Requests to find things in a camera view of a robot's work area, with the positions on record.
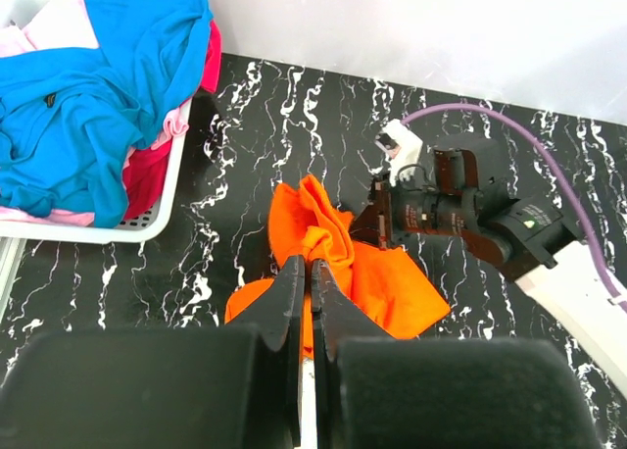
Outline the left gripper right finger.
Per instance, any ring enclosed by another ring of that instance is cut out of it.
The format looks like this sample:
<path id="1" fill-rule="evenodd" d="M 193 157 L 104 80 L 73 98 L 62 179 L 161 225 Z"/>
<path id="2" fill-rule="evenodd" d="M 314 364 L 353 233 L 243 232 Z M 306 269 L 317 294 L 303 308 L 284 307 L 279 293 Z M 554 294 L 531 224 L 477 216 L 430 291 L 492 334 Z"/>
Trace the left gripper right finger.
<path id="1" fill-rule="evenodd" d="M 316 442 L 319 448 L 353 448 L 357 426 L 350 404 L 360 387 L 350 365 L 357 359 L 348 349 L 391 335 L 370 319 L 341 290 L 330 266 L 315 260 L 311 276 Z"/>

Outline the orange t shirt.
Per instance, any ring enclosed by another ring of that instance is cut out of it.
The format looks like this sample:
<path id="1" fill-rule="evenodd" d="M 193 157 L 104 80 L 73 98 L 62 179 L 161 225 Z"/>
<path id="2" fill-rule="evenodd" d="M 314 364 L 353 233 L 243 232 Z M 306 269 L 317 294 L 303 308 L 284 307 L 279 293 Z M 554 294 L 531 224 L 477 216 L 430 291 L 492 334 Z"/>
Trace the orange t shirt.
<path id="1" fill-rule="evenodd" d="M 336 209 L 313 175 L 297 188 L 276 186 L 268 215 L 270 251 L 278 266 L 301 255 L 325 261 L 341 290 L 391 336 L 418 337 L 451 307 L 401 248 L 380 250 L 350 237 L 354 215 Z"/>

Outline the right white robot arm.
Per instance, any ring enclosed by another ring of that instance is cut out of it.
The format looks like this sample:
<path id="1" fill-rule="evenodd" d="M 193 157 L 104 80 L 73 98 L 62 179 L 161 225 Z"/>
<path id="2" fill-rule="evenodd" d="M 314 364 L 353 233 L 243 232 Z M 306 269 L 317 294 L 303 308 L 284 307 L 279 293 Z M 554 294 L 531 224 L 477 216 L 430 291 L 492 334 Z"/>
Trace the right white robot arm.
<path id="1" fill-rule="evenodd" d="M 542 196 L 506 187 L 499 144 L 476 134 L 444 137 L 431 152 L 434 177 L 416 175 L 421 140 L 375 138 L 391 170 L 376 176 L 351 236 L 391 249 L 401 234 L 455 236 L 539 303 L 626 390 L 626 289 L 610 292 L 596 271 L 590 234 Z"/>

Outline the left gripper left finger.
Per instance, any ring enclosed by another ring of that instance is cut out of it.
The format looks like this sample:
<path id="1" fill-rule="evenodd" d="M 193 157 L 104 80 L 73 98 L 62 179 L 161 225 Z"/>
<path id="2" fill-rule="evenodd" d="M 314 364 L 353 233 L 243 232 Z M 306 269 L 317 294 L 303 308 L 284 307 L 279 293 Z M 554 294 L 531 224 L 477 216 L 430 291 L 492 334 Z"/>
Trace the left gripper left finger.
<path id="1" fill-rule="evenodd" d="M 244 444 L 301 442 L 305 260 L 292 256 L 262 293 L 230 323 L 253 336 L 244 386 Z"/>

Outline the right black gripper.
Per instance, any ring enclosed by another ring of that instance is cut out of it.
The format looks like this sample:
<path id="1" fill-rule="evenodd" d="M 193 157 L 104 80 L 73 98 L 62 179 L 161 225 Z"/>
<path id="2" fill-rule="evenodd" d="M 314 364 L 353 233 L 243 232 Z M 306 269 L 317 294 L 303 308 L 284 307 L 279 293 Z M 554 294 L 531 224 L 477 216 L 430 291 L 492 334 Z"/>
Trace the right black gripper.
<path id="1" fill-rule="evenodd" d="M 440 187 L 405 189 L 389 176 L 372 179 L 367 207 L 353 220 L 353 240 L 379 249 L 391 249 L 401 234 L 462 237 L 479 231 L 485 193 L 476 187 L 448 192 Z"/>

